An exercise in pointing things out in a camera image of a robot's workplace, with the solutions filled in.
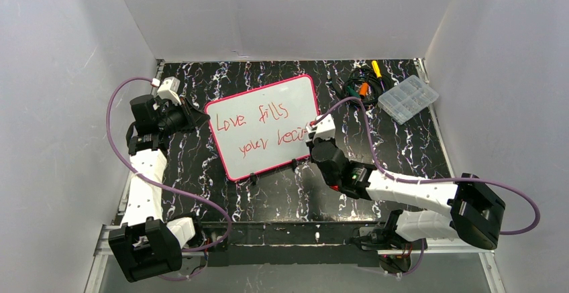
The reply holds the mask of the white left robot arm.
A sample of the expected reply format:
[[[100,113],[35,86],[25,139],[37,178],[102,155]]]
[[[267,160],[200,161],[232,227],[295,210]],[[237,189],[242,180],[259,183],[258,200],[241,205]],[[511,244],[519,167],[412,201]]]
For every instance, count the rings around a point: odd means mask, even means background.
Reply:
[[[209,116],[184,97],[160,92],[130,102],[134,122],[125,139],[129,163],[136,169],[129,183],[121,226],[109,234],[109,246],[128,282],[177,271],[184,248],[203,244],[201,223],[194,213],[169,221],[162,218],[162,182],[167,147],[177,133],[195,132]]]

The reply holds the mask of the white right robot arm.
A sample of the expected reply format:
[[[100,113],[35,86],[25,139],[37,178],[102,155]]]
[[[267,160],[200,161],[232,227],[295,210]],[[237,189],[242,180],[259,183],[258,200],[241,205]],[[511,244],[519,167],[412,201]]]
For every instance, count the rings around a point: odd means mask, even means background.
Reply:
[[[331,189],[353,199],[418,208],[417,212],[392,212],[380,232],[383,239],[461,239],[479,249],[497,248],[505,203],[486,183],[382,173],[372,164],[349,160],[334,138],[324,139],[315,133],[309,134],[307,145],[311,161]]]

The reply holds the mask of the pink framed whiteboard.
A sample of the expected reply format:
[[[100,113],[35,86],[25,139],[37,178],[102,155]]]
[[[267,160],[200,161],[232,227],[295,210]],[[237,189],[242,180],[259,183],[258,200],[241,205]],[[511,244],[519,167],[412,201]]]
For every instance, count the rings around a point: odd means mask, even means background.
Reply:
[[[300,75],[211,101],[205,113],[226,176],[238,181],[306,158],[319,106],[313,79]]]

